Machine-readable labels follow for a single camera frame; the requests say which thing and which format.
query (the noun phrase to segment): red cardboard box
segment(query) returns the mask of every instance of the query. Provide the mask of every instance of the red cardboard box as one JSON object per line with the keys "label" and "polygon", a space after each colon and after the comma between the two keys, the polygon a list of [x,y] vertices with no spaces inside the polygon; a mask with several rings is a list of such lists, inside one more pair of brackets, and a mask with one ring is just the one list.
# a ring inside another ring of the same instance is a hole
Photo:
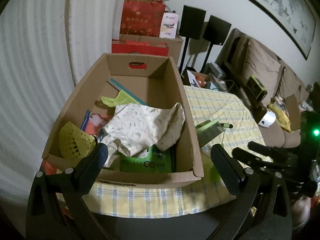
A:
{"label": "red cardboard box", "polygon": [[139,53],[156,56],[168,56],[169,47],[166,43],[148,41],[118,41],[112,40],[112,53]]}
{"label": "red cardboard box", "polygon": [[124,1],[120,34],[158,37],[164,10],[157,2]]}

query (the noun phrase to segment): green package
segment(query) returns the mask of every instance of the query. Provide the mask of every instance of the green package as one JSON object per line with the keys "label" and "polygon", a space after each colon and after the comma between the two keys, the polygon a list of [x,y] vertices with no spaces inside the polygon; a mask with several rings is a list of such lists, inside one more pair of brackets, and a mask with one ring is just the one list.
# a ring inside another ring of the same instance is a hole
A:
{"label": "green package", "polygon": [[155,145],[148,149],[145,158],[120,156],[120,171],[137,173],[172,173],[175,172],[175,146],[162,152]]}

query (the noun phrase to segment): speaker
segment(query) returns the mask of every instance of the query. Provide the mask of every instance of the speaker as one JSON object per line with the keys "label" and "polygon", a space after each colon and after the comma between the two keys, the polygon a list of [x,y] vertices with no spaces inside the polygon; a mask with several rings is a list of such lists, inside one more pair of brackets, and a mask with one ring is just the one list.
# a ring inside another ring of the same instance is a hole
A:
{"label": "speaker", "polygon": [[213,45],[223,45],[228,36],[230,28],[231,23],[211,15],[204,31],[203,38],[213,43]]}
{"label": "speaker", "polygon": [[195,40],[199,40],[204,23],[205,10],[183,6],[179,35]]}

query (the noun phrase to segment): silver screw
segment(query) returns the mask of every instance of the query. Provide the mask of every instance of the silver screw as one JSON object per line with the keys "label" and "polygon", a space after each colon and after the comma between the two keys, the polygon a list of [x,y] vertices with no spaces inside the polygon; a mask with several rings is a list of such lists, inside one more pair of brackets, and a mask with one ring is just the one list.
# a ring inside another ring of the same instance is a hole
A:
{"label": "silver screw", "polygon": [[276,172],[276,177],[280,179],[282,178],[282,174],[280,172]]}
{"label": "silver screw", "polygon": [[253,174],[253,169],[251,169],[251,168],[246,168],[246,169],[245,169],[245,173],[247,173],[247,174]]}
{"label": "silver screw", "polygon": [[38,171],[38,172],[36,173],[36,177],[37,177],[37,178],[40,178],[42,175],[43,175],[43,172],[42,172],[42,171]]}
{"label": "silver screw", "polygon": [[73,172],[73,168],[69,167],[64,170],[66,174],[71,174]]}

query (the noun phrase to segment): black picture frame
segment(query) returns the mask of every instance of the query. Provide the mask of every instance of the black picture frame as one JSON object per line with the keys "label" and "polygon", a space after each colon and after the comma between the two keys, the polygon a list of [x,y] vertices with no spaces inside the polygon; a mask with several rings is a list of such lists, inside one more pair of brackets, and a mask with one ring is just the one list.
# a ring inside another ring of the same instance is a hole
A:
{"label": "black picture frame", "polygon": [[313,43],[313,39],[315,36],[315,31],[316,31],[316,18],[312,13],[312,10],[310,9],[308,3],[306,2],[306,0],[304,0],[304,2],[306,3],[308,9],[310,10],[311,15],[313,16],[314,22],[315,22],[315,26],[313,29],[313,34],[312,34],[312,42],[308,51],[308,54],[305,54],[305,52],[303,51],[303,49],[301,48],[301,46],[299,45],[299,43],[295,40],[295,38],[291,35],[291,33],[286,29],[286,27],[270,12],[268,11],[268,9],[266,9],[262,4],[260,4],[258,1],[256,0],[249,0],[250,2],[252,2],[254,5],[256,5],[257,7],[259,7],[263,12],[265,12],[271,19],[273,19],[281,28],[282,30],[290,37],[290,39],[293,41],[293,43],[297,46],[297,48],[300,50],[301,54],[303,55],[303,57],[305,58],[305,60],[308,60],[310,51],[311,51],[311,45]]}

